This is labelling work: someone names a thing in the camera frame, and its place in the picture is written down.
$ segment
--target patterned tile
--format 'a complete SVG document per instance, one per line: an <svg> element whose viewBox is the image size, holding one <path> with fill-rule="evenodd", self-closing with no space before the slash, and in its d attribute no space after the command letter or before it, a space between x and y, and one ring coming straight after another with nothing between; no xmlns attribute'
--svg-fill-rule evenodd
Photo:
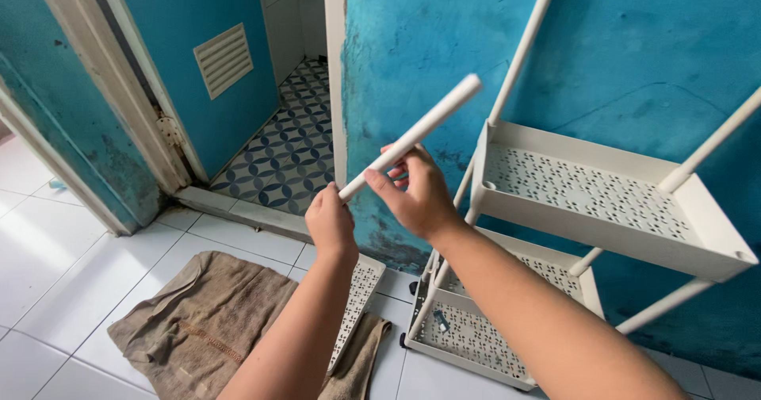
<svg viewBox="0 0 761 400"><path fill-rule="evenodd" d="M280 111L209 189L304 215L335 177L327 64L305 59L280 94Z"/></svg>

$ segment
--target towel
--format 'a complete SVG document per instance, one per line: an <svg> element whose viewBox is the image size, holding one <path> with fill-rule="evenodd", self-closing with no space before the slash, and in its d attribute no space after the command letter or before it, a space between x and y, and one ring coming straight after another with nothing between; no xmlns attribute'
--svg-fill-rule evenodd
<svg viewBox="0 0 761 400"><path fill-rule="evenodd" d="M204 251L158 294L108 328L162 400L213 399L270 329L298 283L220 251ZM320 399L367 395L377 347L390 323L366 315Z"/></svg>

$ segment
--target left hand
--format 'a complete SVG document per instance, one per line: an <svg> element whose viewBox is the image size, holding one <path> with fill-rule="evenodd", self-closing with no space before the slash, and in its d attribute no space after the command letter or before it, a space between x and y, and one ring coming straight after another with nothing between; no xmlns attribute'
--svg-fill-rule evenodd
<svg viewBox="0 0 761 400"><path fill-rule="evenodd" d="M347 258L356 264L359 250L354 240L354 218L338 197L335 183L317 194L304 218L318 257Z"/></svg>

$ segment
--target forearm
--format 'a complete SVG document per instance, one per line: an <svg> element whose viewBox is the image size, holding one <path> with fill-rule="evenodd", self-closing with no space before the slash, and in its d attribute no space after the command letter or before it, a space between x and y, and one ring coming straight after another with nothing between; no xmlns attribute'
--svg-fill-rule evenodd
<svg viewBox="0 0 761 400"><path fill-rule="evenodd" d="M318 255L220 399L317 398L356 261L357 256Z"/></svg>
<svg viewBox="0 0 761 400"><path fill-rule="evenodd" d="M432 238L550 398L682 398L613 327L464 223Z"/></svg>

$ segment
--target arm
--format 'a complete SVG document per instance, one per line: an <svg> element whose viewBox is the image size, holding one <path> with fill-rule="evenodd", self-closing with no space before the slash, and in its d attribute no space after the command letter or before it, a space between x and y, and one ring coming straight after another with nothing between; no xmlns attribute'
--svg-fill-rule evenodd
<svg viewBox="0 0 761 400"><path fill-rule="evenodd" d="M427 240L550 398L687 398L623 335L468 226L444 176L422 146L391 170L367 170L370 187L396 219Z"/></svg>
<svg viewBox="0 0 761 400"><path fill-rule="evenodd" d="M305 218L317 259L220 400L319 395L359 252L352 215L334 184L319 192Z"/></svg>

